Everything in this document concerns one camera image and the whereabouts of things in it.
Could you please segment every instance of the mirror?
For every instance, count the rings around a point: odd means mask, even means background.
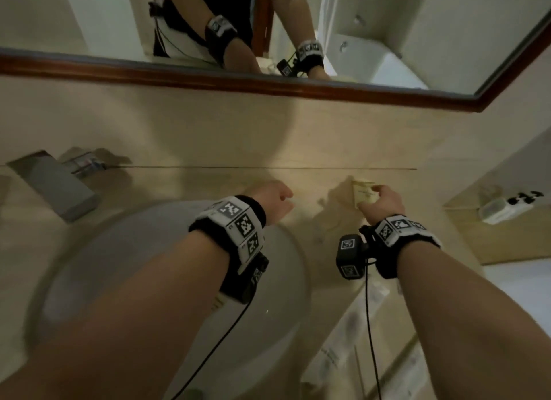
[[[551,0],[0,0],[0,47],[472,96],[550,10]],[[238,37],[205,40],[220,14]],[[315,38],[323,67],[295,53]]]

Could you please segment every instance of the bathtub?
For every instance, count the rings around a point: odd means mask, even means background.
[[[375,40],[332,34],[326,56],[338,76],[358,83],[429,89],[389,48]]]

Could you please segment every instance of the sink basin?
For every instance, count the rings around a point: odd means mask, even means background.
[[[107,287],[131,276],[187,234],[210,201],[166,202],[115,222],[75,252],[53,279],[39,313],[36,336],[47,339]],[[289,348],[305,316],[310,291],[305,264],[291,236],[265,230],[270,260],[249,310],[194,378],[188,390],[203,399],[235,398],[263,379]],[[203,323],[164,398],[170,399],[233,324],[243,305],[229,299]]]

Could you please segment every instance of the beige countertop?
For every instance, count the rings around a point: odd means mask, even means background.
[[[299,378],[362,284],[345,281],[334,256],[339,238],[354,233],[362,215],[353,207],[351,179],[387,183],[401,192],[408,215],[433,230],[445,250],[469,267],[479,264],[444,211],[436,205],[415,170],[318,168],[114,168],[86,180],[101,196],[100,207],[72,225],[64,223],[10,169],[0,167],[0,380],[26,359],[24,343],[29,303],[41,278],[60,254],[83,241],[114,215],[169,199],[214,199],[242,191],[256,181],[286,182],[295,192],[296,209],[282,226],[304,251],[311,281],[311,311],[293,349],[248,398],[299,398]],[[379,373],[382,375],[414,338],[414,328],[395,281],[374,279],[390,294],[372,320]],[[368,339],[356,346],[362,387],[375,385]],[[424,398],[432,396],[431,390]]]

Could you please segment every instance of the forearm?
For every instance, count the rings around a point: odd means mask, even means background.
[[[426,242],[398,278],[439,398],[551,398],[551,339],[505,293]]]
[[[316,38],[307,0],[272,0],[272,4],[295,48]]]
[[[228,264],[227,252],[191,232],[39,346],[0,398],[161,398]]]
[[[172,0],[178,13],[195,33],[205,39],[205,27],[214,17],[204,0]]]

